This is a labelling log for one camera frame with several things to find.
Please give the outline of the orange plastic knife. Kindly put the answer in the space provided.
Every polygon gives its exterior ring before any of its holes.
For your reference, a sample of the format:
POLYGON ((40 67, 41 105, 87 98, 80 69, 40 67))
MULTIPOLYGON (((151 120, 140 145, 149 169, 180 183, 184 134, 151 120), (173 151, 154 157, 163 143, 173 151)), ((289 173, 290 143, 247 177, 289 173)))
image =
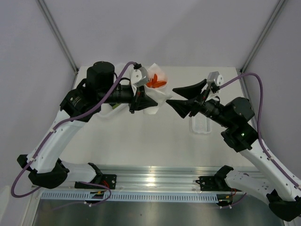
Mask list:
POLYGON ((154 74, 154 77, 153 77, 153 80, 152 80, 152 83, 155 84, 155 83, 157 83, 157 81, 158 81, 158 76, 157 76, 157 74, 155 73, 155 74, 154 74))

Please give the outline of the white paper napkin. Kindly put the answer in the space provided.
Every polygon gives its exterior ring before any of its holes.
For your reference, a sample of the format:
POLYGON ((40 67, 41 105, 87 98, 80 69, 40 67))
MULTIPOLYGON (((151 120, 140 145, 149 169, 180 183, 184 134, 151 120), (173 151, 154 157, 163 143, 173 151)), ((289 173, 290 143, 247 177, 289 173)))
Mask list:
POLYGON ((168 76, 157 64, 152 64, 147 71, 149 75, 149 82, 153 80, 155 73, 158 76, 158 81, 167 82, 165 86, 156 89, 148 88, 144 85, 146 95, 155 100, 158 103, 158 106, 146 108, 143 110, 143 113, 154 115, 158 112, 159 108, 166 102, 166 100, 172 97, 172 95, 170 94, 170 89, 168 87, 168 76))

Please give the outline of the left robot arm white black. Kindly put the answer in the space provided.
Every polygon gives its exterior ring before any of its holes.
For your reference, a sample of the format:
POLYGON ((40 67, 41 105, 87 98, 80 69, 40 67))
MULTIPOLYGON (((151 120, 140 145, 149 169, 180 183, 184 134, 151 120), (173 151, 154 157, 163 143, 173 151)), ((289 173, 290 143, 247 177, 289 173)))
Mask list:
POLYGON ((75 182, 76 188, 98 188, 104 176, 95 164, 73 164, 59 157, 73 136, 100 112, 102 104, 127 104, 131 113, 157 106, 146 94, 148 80, 147 70, 136 62, 127 63, 120 74, 105 61, 89 67, 86 77, 61 102, 53 127, 36 150, 17 158, 22 169, 29 171, 32 184, 53 189, 75 182))

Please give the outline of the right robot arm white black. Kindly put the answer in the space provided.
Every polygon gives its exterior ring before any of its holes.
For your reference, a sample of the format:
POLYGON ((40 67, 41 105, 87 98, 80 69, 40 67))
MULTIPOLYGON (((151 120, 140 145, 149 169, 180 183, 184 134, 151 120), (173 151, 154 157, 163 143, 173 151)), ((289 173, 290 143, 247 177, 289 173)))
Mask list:
POLYGON ((264 143, 259 129, 249 121, 254 117, 250 101, 237 97, 222 105, 214 97, 223 85, 203 80, 195 85, 174 88, 173 92, 183 100, 167 100, 182 117, 200 113, 225 128, 221 133, 224 142, 235 152, 248 159, 269 181, 257 181, 223 166, 215 174, 215 186, 220 190, 236 188, 261 200, 283 221, 290 222, 301 215, 301 180, 297 178, 272 153, 264 143))

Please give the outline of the orange plastic spoon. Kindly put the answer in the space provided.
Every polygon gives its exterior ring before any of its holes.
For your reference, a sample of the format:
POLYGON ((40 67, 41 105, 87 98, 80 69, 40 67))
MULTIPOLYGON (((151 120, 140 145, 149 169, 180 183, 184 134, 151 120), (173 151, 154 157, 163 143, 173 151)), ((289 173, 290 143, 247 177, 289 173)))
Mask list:
POLYGON ((163 87, 167 84, 166 81, 150 81, 146 84, 146 86, 148 88, 153 88, 153 89, 156 89, 156 88, 160 88, 160 87, 163 87))

